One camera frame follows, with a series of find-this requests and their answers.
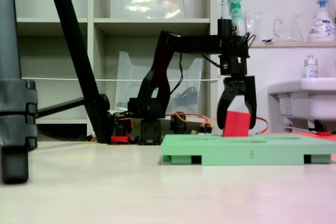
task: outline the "red base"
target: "red base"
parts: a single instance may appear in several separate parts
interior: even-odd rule
[[[228,111],[223,136],[248,136],[251,114]]]
[[[316,133],[317,136],[331,136],[331,132],[320,132]]]
[[[124,143],[127,144],[132,140],[132,136],[111,136],[111,143],[118,144],[118,143]]]

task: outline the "black tripod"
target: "black tripod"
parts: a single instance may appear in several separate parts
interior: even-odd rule
[[[99,143],[110,142],[110,109],[93,76],[71,0],[54,0],[76,70],[83,98],[37,111],[32,80],[21,79],[15,0],[0,0],[0,150],[2,180],[7,184],[28,180],[28,151],[37,147],[35,118],[84,105]]]

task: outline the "number 3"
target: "number 3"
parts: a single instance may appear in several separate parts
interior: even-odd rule
[[[253,154],[253,151],[250,151],[250,155],[248,156],[249,159],[252,159],[254,158],[254,154]]]

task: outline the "white sink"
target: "white sink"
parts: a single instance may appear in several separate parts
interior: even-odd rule
[[[336,121],[336,78],[300,79],[273,84],[281,114],[288,118]]]

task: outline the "green board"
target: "green board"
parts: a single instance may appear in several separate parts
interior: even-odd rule
[[[202,165],[329,164],[336,143],[298,134],[263,134],[249,137],[166,135],[164,162]]]

